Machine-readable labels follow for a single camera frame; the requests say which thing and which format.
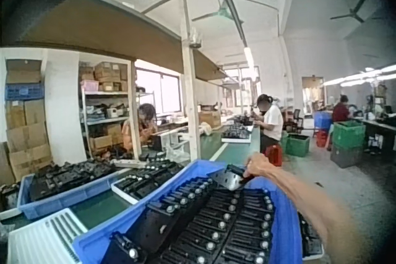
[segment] worker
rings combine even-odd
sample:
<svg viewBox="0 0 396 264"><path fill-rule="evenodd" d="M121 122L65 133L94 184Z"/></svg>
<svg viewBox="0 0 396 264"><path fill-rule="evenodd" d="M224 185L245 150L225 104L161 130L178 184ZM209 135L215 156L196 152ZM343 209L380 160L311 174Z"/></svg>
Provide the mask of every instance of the worker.
<svg viewBox="0 0 396 264"><path fill-rule="evenodd" d="M272 104L273 98L266 94L261 94L257 98L257 107L262 115L258 116L254 112L254 124L260 126L260 152L264 153L272 145L279 143L282 137L283 117L280 109Z"/></svg>
<svg viewBox="0 0 396 264"><path fill-rule="evenodd" d="M264 176L287 195L317 231L332 263L368 263L366 253L369 249L364 248L362 237L344 206L318 186L309 185L292 173L270 164L263 154L254 153L245 166L244 177Z"/></svg>
<svg viewBox="0 0 396 264"><path fill-rule="evenodd" d="M144 103L139 106L138 115L140 144L146 145L150 136L157 132L157 123L155 122L157 113L155 111L154 105L150 103ZM122 133L124 139L124 148L129 151L133 147L131 125L129 124L129 120L124 122Z"/></svg>
<svg viewBox="0 0 396 264"><path fill-rule="evenodd" d="M348 97L346 95L341 95L340 102L338 102L333 109L333 116L332 116L333 123L345 122L352 117L352 115L349 112L349 109L347 108L348 102L349 102ZM329 145L327 146L328 151L332 150L332 142L333 142L332 136L333 136L333 132L331 132L329 135Z"/></svg>

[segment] white t-shirt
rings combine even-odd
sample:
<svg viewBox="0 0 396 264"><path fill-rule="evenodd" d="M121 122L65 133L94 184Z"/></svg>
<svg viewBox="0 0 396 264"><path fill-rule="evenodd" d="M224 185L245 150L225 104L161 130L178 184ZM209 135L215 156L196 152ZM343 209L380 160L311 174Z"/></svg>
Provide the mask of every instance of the white t-shirt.
<svg viewBox="0 0 396 264"><path fill-rule="evenodd" d="M264 129L264 135L280 140L282 137L283 117L278 106L272 104L270 109L264 115L264 124L274 125L273 131Z"/></svg>

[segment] blue crate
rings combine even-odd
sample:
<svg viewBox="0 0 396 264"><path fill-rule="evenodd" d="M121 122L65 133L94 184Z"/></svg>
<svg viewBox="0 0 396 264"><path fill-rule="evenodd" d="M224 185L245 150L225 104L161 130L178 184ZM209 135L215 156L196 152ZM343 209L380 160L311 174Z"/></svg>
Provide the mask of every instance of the blue crate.
<svg viewBox="0 0 396 264"><path fill-rule="evenodd" d="M41 83L9 83L6 85L6 101L42 98L44 98L44 86Z"/></svg>
<svg viewBox="0 0 396 264"><path fill-rule="evenodd" d="M54 213L55 211L62 210L63 208L71 207L72 205L110 189L110 184L117 181L118 175L119 171L55 196L28 203L29 188L34 176L34 174L29 174L24 176L20 183L17 208L22 211L28 219L39 218Z"/></svg>
<svg viewBox="0 0 396 264"><path fill-rule="evenodd" d="M325 111L317 111L314 113L315 128L329 131L332 123L333 123L332 114L327 113Z"/></svg>
<svg viewBox="0 0 396 264"><path fill-rule="evenodd" d="M84 264L101 263L110 244L111 233L115 231L125 233L144 211L148 201L159 199L193 177L205 177L224 166L226 166L226 163L196 160L135 205L130 206L122 213L101 223L87 233L76 237L73 241L73 248L80 261ZM272 225L273 238L269 263L302 263L301 233L297 211L292 202L275 184L263 177L253 179L246 184L245 188L268 189L276 207L275 220Z"/></svg>

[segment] black hair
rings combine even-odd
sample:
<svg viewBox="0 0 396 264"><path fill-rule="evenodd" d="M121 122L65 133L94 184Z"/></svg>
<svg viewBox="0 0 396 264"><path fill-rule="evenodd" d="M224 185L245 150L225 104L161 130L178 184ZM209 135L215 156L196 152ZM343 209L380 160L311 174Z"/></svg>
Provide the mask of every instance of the black hair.
<svg viewBox="0 0 396 264"><path fill-rule="evenodd" d="M150 103L143 103L142 105L140 105L139 113L143 114L147 121L151 121L157 115L154 105Z"/></svg>
<svg viewBox="0 0 396 264"><path fill-rule="evenodd" d="M348 100L348 97L346 95L341 95L340 102L345 103L345 102L348 102L348 101L349 100Z"/></svg>
<svg viewBox="0 0 396 264"><path fill-rule="evenodd" d="M273 103L273 98L271 96L268 96L267 94L261 94L257 98L257 105L259 105L262 102L268 102L268 103Z"/></svg>

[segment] green workbench surface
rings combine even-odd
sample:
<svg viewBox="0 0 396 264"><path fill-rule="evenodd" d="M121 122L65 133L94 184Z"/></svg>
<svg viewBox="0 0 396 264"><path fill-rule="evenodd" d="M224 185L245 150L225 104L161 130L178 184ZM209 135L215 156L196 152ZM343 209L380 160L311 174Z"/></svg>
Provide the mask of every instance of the green workbench surface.
<svg viewBox="0 0 396 264"><path fill-rule="evenodd" d="M214 131L211 136L200 137L201 158L209 160L223 146L221 132L224 129ZM245 159L254 151L259 151L260 135L259 129L252 131L252 142L248 143L228 143L216 161L224 161L233 164L243 164ZM81 223L91 229L100 223L114 217L128 208L130 204L108 190L91 199L80 202L70 207ZM24 215L19 215L11 219L2 221L2 224L15 224L20 228L30 224Z"/></svg>

